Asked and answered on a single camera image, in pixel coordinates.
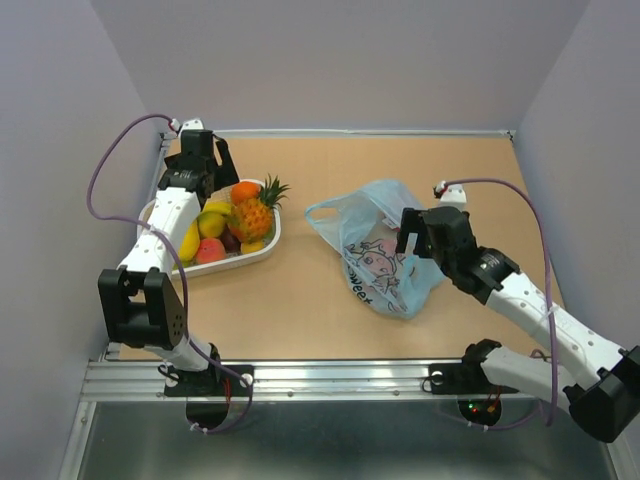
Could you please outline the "light blue printed plastic bag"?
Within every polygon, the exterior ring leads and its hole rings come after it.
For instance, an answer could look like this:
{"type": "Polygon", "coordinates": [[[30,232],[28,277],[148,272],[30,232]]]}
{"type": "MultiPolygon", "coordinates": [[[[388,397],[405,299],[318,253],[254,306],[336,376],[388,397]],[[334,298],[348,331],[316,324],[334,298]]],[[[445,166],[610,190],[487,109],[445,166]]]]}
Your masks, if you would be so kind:
{"type": "Polygon", "coordinates": [[[420,209],[408,187],[393,179],[308,207],[305,217],[341,257],[351,292],[376,312],[409,319],[444,280],[435,262],[396,251],[403,209],[420,209]]]}

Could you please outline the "yellow apricot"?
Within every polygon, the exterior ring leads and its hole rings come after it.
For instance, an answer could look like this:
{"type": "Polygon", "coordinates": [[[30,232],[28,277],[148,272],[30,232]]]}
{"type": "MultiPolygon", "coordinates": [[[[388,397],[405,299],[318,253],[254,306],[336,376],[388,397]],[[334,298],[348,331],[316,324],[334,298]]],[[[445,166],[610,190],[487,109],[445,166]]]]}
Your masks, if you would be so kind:
{"type": "Polygon", "coordinates": [[[240,246],[240,252],[242,255],[249,255],[252,253],[256,253],[265,248],[265,242],[260,239],[251,242],[244,242],[240,246]]]}

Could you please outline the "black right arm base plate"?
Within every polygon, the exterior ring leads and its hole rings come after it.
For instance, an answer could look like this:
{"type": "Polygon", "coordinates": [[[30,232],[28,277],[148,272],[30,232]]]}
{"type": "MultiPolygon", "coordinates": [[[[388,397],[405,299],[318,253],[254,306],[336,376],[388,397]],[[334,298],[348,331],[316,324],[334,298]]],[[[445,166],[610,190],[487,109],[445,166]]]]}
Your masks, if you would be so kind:
{"type": "Polygon", "coordinates": [[[431,392],[435,395],[488,394],[492,389],[492,384],[476,364],[431,364],[428,377],[431,392]]]}

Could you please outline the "orange tangerine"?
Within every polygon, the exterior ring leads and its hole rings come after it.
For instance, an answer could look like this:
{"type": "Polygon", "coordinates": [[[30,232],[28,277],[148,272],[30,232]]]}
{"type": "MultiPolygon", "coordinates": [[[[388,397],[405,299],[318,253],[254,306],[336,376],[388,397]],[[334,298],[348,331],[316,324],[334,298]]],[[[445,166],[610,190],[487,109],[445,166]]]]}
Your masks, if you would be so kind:
{"type": "Polygon", "coordinates": [[[230,191],[230,199],[233,205],[257,198],[262,189],[262,185],[251,181],[241,181],[233,185],[230,191]]]}

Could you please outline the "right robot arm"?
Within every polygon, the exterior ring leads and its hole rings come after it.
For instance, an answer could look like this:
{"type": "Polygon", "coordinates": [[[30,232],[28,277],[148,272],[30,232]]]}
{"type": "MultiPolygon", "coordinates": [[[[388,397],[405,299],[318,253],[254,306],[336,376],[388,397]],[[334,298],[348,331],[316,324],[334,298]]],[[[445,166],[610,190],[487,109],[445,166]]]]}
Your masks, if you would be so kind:
{"type": "Polygon", "coordinates": [[[614,442],[639,414],[639,349],[625,349],[548,300],[519,265],[477,244],[469,215],[453,206],[404,209],[396,250],[434,261],[461,292],[534,339],[547,358],[518,354],[489,339],[467,347],[432,386],[439,393],[480,393],[500,386],[569,414],[592,438],[614,442]]]}

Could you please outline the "green yellow mango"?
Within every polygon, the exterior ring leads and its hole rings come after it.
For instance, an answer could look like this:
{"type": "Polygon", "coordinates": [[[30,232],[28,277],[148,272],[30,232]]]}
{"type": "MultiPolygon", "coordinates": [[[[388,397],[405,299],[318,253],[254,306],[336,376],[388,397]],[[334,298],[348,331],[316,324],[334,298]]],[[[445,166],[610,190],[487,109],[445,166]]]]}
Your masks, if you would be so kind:
{"type": "Polygon", "coordinates": [[[196,221],[193,221],[188,227],[179,248],[179,259],[185,264],[192,263],[199,250],[200,242],[198,225],[196,221]]]}

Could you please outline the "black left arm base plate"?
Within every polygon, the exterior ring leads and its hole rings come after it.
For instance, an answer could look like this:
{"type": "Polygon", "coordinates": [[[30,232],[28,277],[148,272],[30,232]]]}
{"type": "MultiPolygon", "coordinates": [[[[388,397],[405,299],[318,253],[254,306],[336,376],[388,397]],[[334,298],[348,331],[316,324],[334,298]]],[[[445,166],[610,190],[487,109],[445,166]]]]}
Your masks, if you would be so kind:
{"type": "Polygon", "coordinates": [[[246,388],[235,375],[213,370],[212,367],[206,371],[192,372],[160,364],[157,370],[164,377],[166,397],[245,396],[246,388]]]}

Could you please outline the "orange pineapple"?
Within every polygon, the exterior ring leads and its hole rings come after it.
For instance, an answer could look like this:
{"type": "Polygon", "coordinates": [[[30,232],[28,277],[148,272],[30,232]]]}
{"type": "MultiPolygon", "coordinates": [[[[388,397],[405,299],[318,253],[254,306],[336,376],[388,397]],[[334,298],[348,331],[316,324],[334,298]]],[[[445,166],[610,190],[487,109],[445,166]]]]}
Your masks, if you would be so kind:
{"type": "Polygon", "coordinates": [[[257,198],[233,205],[227,225],[231,233],[241,242],[263,239],[271,230],[273,212],[291,189],[278,176],[268,176],[257,198]]]}

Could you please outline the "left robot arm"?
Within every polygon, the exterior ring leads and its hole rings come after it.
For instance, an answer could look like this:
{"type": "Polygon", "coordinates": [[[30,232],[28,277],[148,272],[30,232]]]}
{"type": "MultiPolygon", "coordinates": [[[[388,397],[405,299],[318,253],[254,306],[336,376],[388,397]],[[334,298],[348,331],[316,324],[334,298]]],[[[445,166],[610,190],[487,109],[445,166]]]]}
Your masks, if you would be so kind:
{"type": "Polygon", "coordinates": [[[199,393],[215,392],[223,371],[211,344],[188,333],[188,295],[179,295],[171,275],[189,227],[211,195],[238,179],[228,152],[217,162],[216,135],[191,123],[179,133],[180,152],[165,159],[148,221],[120,264],[105,269],[98,290],[109,340],[144,349],[188,372],[199,393]]]}

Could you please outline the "red yellow peach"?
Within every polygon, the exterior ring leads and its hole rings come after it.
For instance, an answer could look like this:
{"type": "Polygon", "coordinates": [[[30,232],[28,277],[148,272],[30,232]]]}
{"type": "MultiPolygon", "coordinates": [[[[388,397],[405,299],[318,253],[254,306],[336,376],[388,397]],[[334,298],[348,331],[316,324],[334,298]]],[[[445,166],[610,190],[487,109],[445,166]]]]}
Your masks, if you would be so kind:
{"type": "Polygon", "coordinates": [[[204,238],[200,241],[194,261],[198,265],[204,265],[224,260],[226,257],[226,249],[221,240],[218,238],[204,238]]]}

